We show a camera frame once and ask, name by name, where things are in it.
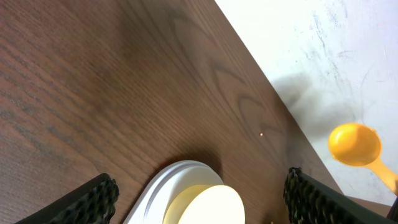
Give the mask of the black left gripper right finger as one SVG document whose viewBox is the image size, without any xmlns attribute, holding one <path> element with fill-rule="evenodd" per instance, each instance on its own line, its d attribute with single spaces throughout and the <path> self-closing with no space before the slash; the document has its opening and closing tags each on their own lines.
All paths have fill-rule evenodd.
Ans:
<svg viewBox="0 0 398 224">
<path fill-rule="evenodd" d="M 291 167 L 284 184 L 284 203 L 293 224 L 397 224 Z"/>
</svg>

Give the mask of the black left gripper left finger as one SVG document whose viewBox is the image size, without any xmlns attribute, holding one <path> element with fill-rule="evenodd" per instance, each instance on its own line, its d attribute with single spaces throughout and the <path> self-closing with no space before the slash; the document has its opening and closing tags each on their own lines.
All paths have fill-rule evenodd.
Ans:
<svg viewBox="0 0 398 224">
<path fill-rule="evenodd" d="M 16 224 L 109 224 L 118 197 L 116 181 L 102 173 Z"/>
</svg>

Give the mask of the yellow plastic measuring scoop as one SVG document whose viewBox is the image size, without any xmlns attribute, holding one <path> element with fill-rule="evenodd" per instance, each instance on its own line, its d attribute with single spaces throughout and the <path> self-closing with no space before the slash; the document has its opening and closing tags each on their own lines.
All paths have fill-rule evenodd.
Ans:
<svg viewBox="0 0 398 224">
<path fill-rule="evenodd" d="M 382 162 L 382 141 L 375 129 L 359 123 L 342 124 L 330 133 L 328 148 L 340 163 L 371 170 L 397 195 L 397 174 Z"/>
</svg>

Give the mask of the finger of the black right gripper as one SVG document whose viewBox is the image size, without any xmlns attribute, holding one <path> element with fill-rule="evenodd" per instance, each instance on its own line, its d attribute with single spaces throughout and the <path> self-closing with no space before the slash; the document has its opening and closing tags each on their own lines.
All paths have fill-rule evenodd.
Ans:
<svg viewBox="0 0 398 224">
<path fill-rule="evenodd" d="M 395 222 L 398 222 L 398 197 L 396 198 L 391 209 L 389 210 L 387 218 Z"/>
</svg>

